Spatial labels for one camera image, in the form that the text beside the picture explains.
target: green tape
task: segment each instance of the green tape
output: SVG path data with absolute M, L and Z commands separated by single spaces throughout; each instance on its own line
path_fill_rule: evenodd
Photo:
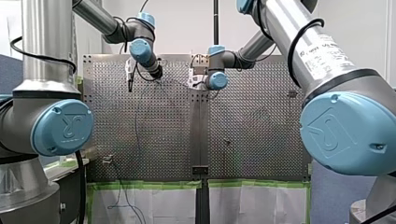
M 235 188 L 242 186 L 285 188 L 285 189 L 307 189 L 309 188 L 310 183 L 273 181 L 273 180 L 250 180 L 250 179 L 209 180 L 210 188 Z
M 201 181 L 145 182 L 142 180 L 121 181 L 123 189 L 200 189 Z M 120 182 L 90 183 L 94 190 L 119 189 Z
M 92 224 L 92 205 L 93 205 L 93 193 L 94 189 L 88 185 L 87 186 L 87 217 L 88 217 L 88 224 Z
M 77 161 L 63 161 L 59 166 L 60 167 L 75 167 L 75 166 L 77 166 Z
M 308 163 L 308 174 L 312 175 L 312 163 Z
M 311 223 L 311 183 L 309 183 L 308 188 L 306 189 L 306 214 L 305 214 L 305 222 L 306 224 Z

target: white cloth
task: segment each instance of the white cloth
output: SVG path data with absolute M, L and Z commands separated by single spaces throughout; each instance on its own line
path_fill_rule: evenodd
M 305 224 L 308 189 L 242 186 L 210 189 L 213 224 Z

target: metal stand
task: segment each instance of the metal stand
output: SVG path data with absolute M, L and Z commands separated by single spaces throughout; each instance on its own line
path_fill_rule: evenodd
M 38 158 L 0 165 L 3 224 L 59 224 L 59 185 L 49 183 Z

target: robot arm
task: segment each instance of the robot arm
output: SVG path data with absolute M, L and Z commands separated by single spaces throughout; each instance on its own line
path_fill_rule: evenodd
M 210 47 L 206 88 L 211 91 L 224 89 L 228 84 L 228 78 L 224 73 L 225 68 L 252 68 L 256 60 L 273 45 L 274 41 L 259 31 L 237 52 L 226 50 L 222 45 Z
M 141 12 L 136 18 L 130 18 L 125 23 L 119 23 L 107 11 L 92 0 L 73 0 L 73 11 L 87 21 L 103 35 L 109 44 L 130 42 L 130 52 L 154 78 L 163 75 L 153 52 L 155 40 L 155 20 L 148 13 Z
M 357 67 L 310 13 L 316 0 L 238 0 L 288 60 L 304 93 L 301 137 L 322 165 L 344 175 L 396 170 L 396 94 Z

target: white panel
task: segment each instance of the white panel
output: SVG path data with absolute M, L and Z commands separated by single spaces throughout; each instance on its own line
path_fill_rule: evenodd
M 325 30 L 362 68 L 386 77 L 387 0 L 319 0 Z

